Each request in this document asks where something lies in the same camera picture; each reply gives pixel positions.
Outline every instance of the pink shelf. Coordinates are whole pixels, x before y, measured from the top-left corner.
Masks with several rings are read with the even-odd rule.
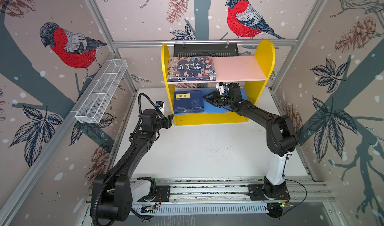
[[[189,84],[205,82],[264,81],[266,77],[255,56],[214,57],[215,81],[167,82],[168,84]]]

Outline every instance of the mesh basket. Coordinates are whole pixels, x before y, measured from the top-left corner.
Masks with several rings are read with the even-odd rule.
[[[110,61],[75,116],[80,123],[100,122],[127,68],[127,62],[123,59]]]

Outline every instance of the yellow label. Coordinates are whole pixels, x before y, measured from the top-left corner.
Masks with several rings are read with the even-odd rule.
[[[176,99],[187,99],[190,97],[191,97],[191,94],[176,94]]]

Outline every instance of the yellow side panel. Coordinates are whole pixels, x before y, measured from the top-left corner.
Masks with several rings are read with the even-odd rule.
[[[163,44],[161,46],[161,66],[163,69],[164,82],[165,82],[166,88],[167,88],[167,94],[168,94],[170,109],[171,109],[172,114],[173,114],[173,101],[174,101],[175,85],[174,84],[168,84],[168,82],[167,82],[168,62],[169,62],[168,46],[167,46],[167,44]]]
[[[276,51],[275,46],[269,40],[263,40],[257,46],[255,58],[265,74],[265,81],[247,81],[244,84],[244,91],[248,100],[256,105],[259,100],[269,77],[275,67]]]
[[[182,125],[201,125],[215,123],[246,123],[248,118],[242,117],[237,113],[203,113],[175,115],[173,122],[177,126]]]

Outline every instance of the book cover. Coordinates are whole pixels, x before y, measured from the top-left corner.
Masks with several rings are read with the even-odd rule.
[[[168,82],[214,81],[216,71],[213,57],[171,57]]]
[[[203,91],[176,91],[174,94],[174,113],[203,113]]]

